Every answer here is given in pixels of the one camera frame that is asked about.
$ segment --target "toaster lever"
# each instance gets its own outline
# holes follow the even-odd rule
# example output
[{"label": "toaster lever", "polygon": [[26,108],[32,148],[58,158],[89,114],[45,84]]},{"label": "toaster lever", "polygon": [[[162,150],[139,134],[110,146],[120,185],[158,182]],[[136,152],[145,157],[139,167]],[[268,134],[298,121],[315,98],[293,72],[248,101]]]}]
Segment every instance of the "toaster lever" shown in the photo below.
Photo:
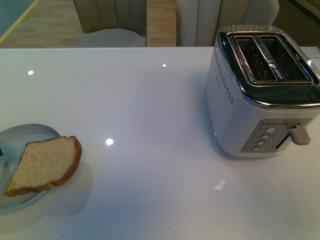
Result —
[{"label": "toaster lever", "polygon": [[306,128],[300,128],[296,125],[289,131],[290,138],[294,144],[297,145],[308,145],[310,143],[310,137]]}]

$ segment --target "white chair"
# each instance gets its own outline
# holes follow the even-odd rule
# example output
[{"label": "white chair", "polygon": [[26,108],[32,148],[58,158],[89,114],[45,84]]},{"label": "white chair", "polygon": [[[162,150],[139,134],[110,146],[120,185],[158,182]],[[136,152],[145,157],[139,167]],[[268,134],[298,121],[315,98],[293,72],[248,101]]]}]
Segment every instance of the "white chair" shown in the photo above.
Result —
[{"label": "white chair", "polygon": [[229,25],[272,25],[278,0],[177,0],[177,46],[212,46]]},{"label": "white chair", "polygon": [[147,0],[73,0],[82,37],[75,48],[145,47]]}]

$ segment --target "chair backrest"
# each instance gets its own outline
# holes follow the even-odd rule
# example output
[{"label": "chair backrest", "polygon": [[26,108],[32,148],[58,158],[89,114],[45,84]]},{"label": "chair backrest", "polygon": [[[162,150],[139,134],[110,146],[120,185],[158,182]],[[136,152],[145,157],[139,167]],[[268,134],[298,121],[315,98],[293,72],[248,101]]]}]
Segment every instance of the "chair backrest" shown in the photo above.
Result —
[{"label": "chair backrest", "polygon": [[126,29],[147,35],[147,0],[73,0],[84,33]]},{"label": "chair backrest", "polygon": [[278,0],[177,0],[177,46],[212,46],[222,27],[272,25]]}]

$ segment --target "wooden floor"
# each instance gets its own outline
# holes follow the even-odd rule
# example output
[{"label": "wooden floor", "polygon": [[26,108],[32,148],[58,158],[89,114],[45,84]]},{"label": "wooden floor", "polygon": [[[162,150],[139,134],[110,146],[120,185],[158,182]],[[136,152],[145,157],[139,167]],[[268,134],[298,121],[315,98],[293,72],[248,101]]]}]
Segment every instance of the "wooden floor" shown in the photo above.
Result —
[{"label": "wooden floor", "polygon": [[[0,48],[70,48],[81,35],[72,0],[39,0]],[[176,0],[147,0],[147,46],[176,46]]]}]

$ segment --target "bread crust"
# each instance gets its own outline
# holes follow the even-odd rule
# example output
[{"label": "bread crust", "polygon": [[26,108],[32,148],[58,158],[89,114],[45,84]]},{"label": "bread crust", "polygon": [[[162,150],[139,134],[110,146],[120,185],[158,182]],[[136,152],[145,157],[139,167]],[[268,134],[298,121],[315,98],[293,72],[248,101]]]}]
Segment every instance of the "bread crust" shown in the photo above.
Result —
[{"label": "bread crust", "polygon": [[[25,145],[25,148],[27,148],[27,146],[31,143],[49,142],[49,141],[52,141],[52,140],[58,139],[58,138],[68,138],[68,137],[67,136],[59,136],[59,137],[46,139],[43,141],[29,142]],[[72,159],[72,164],[70,165],[68,170],[64,173],[64,175],[60,179],[58,179],[56,181],[48,182],[47,184],[44,184],[44,185],[35,186],[35,187],[21,187],[21,188],[17,188],[17,189],[13,189],[13,190],[8,190],[8,188],[12,182],[12,178],[13,178],[13,175],[12,175],[11,180],[10,180],[4,194],[8,197],[15,197],[17,195],[26,194],[29,192],[40,193],[43,191],[50,190],[53,187],[61,186],[61,185],[65,184],[66,182],[68,182],[70,180],[70,178],[76,172],[78,165],[79,165],[79,162],[80,162],[80,159],[81,159],[81,154],[82,154],[82,146],[81,146],[80,142],[78,141],[78,139],[75,136],[70,136],[69,138],[71,138],[73,140],[74,147],[75,147],[75,155]],[[23,151],[23,153],[19,159],[19,163],[23,159],[24,153],[25,153],[25,151]]]}]

